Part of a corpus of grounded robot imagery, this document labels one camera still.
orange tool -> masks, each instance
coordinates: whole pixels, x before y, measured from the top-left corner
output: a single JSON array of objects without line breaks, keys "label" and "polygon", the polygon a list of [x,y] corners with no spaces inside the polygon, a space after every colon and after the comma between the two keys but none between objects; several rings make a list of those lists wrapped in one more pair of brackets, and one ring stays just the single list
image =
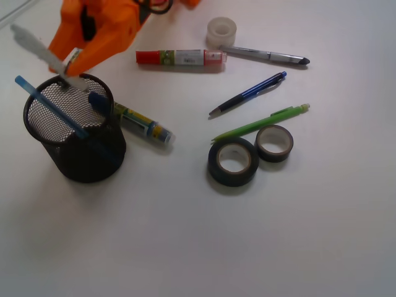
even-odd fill
[{"label": "orange tool", "polygon": [[[182,0],[195,6],[200,0]],[[84,49],[67,69],[77,76],[114,54],[128,49],[153,10],[170,0],[63,0],[61,24],[49,45],[60,60],[74,48]]]}]

red marker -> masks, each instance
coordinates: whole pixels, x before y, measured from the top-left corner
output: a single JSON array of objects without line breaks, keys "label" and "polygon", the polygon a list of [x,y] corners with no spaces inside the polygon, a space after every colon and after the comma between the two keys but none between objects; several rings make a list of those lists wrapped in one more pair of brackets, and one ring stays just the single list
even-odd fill
[{"label": "red marker", "polygon": [[194,49],[188,51],[136,51],[136,62],[156,65],[210,66],[227,62],[222,51]]}]

tape roll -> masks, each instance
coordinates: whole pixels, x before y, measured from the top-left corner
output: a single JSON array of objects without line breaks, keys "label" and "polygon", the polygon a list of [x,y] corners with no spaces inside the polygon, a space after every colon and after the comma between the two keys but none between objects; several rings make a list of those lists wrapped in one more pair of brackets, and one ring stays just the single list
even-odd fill
[{"label": "tape roll", "polygon": [[[222,163],[224,159],[238,159],[238,169]],[[208,170],[220,184],[239,187],[254,177],[259,167],[259,155],[256,148],[247,140],[239,137],[224,139],[213,144],[209,152]]]},{"label": "tape roll", "polygon": [[208,24],[206,36],[208,44],[215,48],[220,45],[231,46],[235,42],[236,24],[227,17],[217,17]]},{"label": "tape roll", "polygon": [[257,133],[255,145],[261,159],[279,163],[289,157],[294,140],[284,127],[271,125],[262,128]]}]

clear tape roll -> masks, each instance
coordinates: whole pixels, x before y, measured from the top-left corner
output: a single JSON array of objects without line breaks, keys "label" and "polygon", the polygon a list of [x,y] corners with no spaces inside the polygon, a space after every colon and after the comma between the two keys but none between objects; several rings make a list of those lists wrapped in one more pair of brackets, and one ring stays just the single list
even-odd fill
[{"label": "clear tape roll", "polygon": [[207,42],[215,48],[233,45],[235,36],[236,24],[227,17],[216,17],[208,24]]}]

pen holder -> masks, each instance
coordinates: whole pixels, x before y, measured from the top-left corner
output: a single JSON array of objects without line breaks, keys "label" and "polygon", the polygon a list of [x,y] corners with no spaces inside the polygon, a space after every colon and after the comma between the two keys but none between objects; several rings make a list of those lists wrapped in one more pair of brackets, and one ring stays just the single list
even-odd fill
[{"label": "pen holder", "polygon": [[126,143],[119,122],[112,116],[114,100],[110,89],[92,75],[81,77],[91,92],[107,97],[110,113],[95,111],[88,102],[88,93],[65,87],[60,76],[47,80],[37,90],[85,129],[89,133],[87,138],[78,138],[73,129],[31,96],[25,105],[24,123],[64,176],[81,183],[93,183],[117,171],[124,160]]}]

